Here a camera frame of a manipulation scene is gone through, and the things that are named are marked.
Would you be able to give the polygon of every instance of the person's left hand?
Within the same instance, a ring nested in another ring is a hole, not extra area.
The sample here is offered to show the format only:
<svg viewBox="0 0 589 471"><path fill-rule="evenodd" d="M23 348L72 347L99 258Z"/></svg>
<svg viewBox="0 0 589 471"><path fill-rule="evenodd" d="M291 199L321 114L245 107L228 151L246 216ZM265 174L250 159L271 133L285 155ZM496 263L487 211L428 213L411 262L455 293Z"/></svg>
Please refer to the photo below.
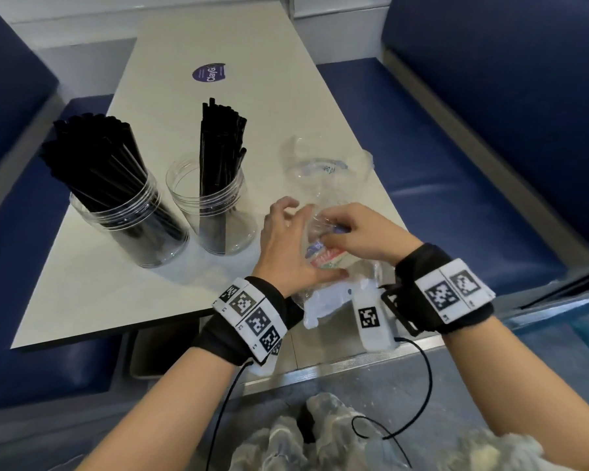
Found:
<svg viewBox="0 0 589 471"><path fill-rule="evenodd" d="M285 298L349 276L345 269L319 269L307 263L301 254L301 240L314 205L306 205L294 215L285 212L286 208L297 206L299 202L291 197L283 197L271 205L260 236L259 261L252 273L274 285Z"/></svg>

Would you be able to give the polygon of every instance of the person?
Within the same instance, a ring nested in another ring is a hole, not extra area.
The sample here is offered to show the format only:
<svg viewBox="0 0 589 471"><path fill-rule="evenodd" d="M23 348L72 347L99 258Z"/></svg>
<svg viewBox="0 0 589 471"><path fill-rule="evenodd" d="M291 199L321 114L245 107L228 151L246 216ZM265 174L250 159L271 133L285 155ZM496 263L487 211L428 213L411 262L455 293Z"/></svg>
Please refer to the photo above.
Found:
<svg viewBox="0 0 589 471"><path fill-rule="evenodd" d="M302 314L285 298L346 276L340 269L315 269L301 256L301 239L313 207L307 205L288 213L289 208L297 206L298 202L289 197L271 206L260 236L259 261L247 278L271 302L288 328ZM428 268L430 260L424 255L433 254L432 245L424 245L366 206L336 206L323 215L350 227L348 233L323 236L325 245L343 248L360 258L389 262L398 270L403 268L404 275L408 271L420 276L423 271L416 269ZM476 456L457 453L447 468L566 467L589 471L589 405L491 314L490 304L479 309L479 314L475 312L466 316L470 319L462 326L443 330L443 340L492 432L485 438L491 445L482 447ZM89 454L79 470L185 469L237 367L251 355L234 328L215 314L194 346ZM502 453L497 441L505 439L509 445L530 443L525 453L534 453L536 459L522 459L511 453L510 447ZM298 467L290 463L289 468Z"/></svg>

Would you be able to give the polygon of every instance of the round sticker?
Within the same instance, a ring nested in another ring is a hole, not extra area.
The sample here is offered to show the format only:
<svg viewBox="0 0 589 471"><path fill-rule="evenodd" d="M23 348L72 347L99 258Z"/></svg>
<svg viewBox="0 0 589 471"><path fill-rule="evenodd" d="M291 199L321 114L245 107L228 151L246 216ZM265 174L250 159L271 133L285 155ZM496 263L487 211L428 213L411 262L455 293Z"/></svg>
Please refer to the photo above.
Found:
<svg viewBox="0 0 589 471"><path fill-rule="evenodd" d="M192 73L192 77L196 81L201 82L216 82L221 81L225 78L225 63L224 62L212 62L212 64L206 64L197 68Z"/></svg>

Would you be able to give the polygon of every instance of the bundle of black straws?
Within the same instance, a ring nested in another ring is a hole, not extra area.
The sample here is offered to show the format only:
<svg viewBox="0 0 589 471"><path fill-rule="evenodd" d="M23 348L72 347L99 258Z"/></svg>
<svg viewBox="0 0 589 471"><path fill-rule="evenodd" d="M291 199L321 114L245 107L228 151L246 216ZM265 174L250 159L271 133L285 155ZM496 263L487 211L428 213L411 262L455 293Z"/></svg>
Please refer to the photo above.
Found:
<svg viewBox="0 0 589 471"><path fill-rule="evenodd" d="M199 163L200 195L205 199L205 206L201 207L200 236L203 245L215 254L226 253L227 217L232 211L223 211L221 206L215 206L213 197L206 197L236 180L247 152L242 146L246 125L247 119L229 106L216 104L214 98L210 98L209 104L203 103Z"/></svg>
<svg viewBox="0 0 589 471"><path fill-rule="evenodd" d="M52 176L134 261L158 266L180 250L188 230L149 182L130 125L115 117L84 114L55 122L55 132L56 139L45 142L41 151Z"/></svg>

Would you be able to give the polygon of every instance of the table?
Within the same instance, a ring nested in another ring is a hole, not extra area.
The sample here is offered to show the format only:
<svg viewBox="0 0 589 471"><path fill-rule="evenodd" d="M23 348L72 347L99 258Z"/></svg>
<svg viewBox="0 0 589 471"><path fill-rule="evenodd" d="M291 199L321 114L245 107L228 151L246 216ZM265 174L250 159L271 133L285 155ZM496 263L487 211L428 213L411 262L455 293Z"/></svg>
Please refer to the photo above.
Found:
<svg viewBox="0 0 589 471"><path fill-rule="evenodd" d="M193 78L197 68L217 62L225 64L224 79ZM259 225L269 205L288 193L278 156L285 141L321 129L339 148L361 148L280 3L153 17L139 31L109 115L131 124L172 208L166 171L180 157L198 157L202 102L209 97L249 119L242 168ZM403 226L377 175L361 202ZM171 263L142 269L69 208L12 348L141 328L210 308L229 282L251 272L258 254L258 238L233 257L210 255L191 239Z"/></svg>

